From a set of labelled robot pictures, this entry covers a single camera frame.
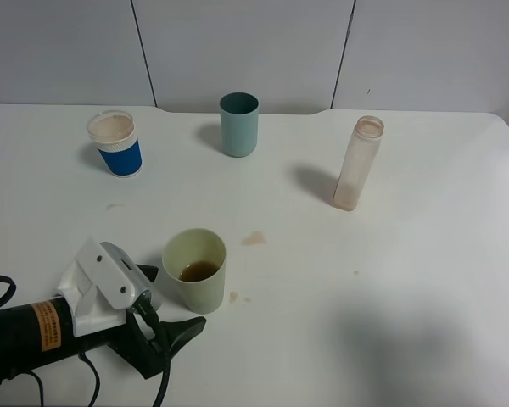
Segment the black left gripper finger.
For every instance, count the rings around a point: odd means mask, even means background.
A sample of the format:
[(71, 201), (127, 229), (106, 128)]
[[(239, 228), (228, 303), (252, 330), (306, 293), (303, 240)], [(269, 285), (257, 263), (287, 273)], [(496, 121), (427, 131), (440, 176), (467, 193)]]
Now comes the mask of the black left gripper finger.
[(136, 264), (135, 274), (140, 282), (154, 283), (159, 274), (159, 268), (154, 265)]
[(160, 323), (170, 345), (170, 360), (203, 332), (206, 322), (207, 320), (203, 316), (198, 316), (185, 321), (162, 321)]

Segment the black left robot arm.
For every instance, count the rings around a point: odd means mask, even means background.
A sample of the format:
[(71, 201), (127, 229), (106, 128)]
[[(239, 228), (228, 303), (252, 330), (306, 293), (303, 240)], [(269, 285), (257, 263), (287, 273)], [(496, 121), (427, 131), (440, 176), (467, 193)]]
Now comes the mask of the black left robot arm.
[(87, 365), (87, 351), (107, 346), (136, 369), (144, 378), (160, 376), (154, 405), (160, 406), (168, 388), (173, 357), (206, 324), (204, 317), (186, 321), (160, 321), (139, 299), (125, 312), (125, 323), (82, 337), (73, 333), (74, 321), (65, 298), (9, 308), (7, 302), (16, 291), (14, 281), (0, 275), (8, 290), (0, 297), (0, 385), (20, 374), (33, 376), (45, 365), (76, 356)]

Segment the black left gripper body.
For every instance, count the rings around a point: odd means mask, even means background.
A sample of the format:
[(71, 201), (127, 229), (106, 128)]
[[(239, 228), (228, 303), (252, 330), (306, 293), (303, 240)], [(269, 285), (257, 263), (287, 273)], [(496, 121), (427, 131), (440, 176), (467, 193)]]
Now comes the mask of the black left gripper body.
[(160, 326), (158, 317), (149, 318), (147, 325), (154, 337), (147, 339), (133, 313), (126, 313), (126, 322), (107, 330), (76, 338), (76, 351), (88, 351), (108, 346), (138, 371), (144, 379), (159, 373), (165, 380), (170, 377), (170, 345)]

